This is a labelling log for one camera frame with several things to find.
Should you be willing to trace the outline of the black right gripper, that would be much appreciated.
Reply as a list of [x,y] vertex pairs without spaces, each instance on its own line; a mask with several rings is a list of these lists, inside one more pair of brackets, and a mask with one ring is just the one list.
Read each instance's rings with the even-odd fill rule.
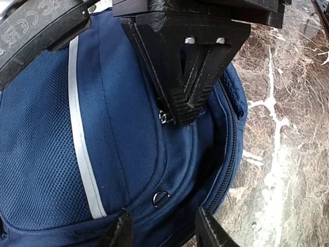
[[291,1],[131,0],[112,4],[114,16],[135,16],[122,18],[122,28],[164,111],[182,126],[196,120],[250,35],[249,24],[232,20],[282,28],[285,7]]

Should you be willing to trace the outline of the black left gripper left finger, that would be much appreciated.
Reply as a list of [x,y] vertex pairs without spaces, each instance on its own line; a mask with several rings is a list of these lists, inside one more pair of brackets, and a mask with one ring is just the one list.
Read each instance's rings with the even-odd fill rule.
[[112,221],[96,247],[131,247],[133,246],[134,223],[131,213],[122,211]]

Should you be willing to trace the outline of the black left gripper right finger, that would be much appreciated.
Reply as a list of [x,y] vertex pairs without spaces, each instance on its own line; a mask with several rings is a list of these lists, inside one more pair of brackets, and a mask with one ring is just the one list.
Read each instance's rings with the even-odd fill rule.
[[203,207],[199,207],[195,215],[195,235],[196,246],[239,247],[213,215]]

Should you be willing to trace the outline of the navy blue student backpack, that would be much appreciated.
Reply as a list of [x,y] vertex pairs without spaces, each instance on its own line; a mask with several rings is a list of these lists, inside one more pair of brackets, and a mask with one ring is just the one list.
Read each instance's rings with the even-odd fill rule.
[[239,168],[247,100],[233,65],[196,121],[162,123],[110,9],[1,92],[1,246],[95,246],[131,213],[134,246],[179,246]]

